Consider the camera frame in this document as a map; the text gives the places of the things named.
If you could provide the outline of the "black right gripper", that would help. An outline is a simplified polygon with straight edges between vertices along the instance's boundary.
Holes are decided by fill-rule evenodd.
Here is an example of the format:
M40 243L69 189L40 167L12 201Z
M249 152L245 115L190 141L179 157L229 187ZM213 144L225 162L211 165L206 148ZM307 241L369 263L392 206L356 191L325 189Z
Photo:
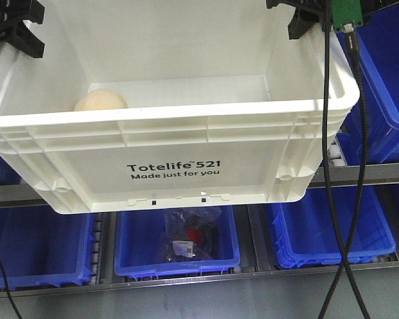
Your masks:
M320 21L319 15L324 13L324 1L309 0L266 0L266 7L272 9L280 4L292 6L295 9L293 17L287 26L290 40L300 39L314 24ZM367 20L379 11L392 6L399 6L399 1L360 1L362 17Z

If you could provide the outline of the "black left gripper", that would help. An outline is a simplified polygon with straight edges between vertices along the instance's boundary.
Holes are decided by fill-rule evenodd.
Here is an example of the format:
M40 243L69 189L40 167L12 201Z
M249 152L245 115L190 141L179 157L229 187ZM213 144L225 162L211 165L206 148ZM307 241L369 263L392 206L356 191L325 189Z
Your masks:
M44 14L39 1L0 1L0 43L8 43L32 58L43 58L45 44L24 21L41 25Z

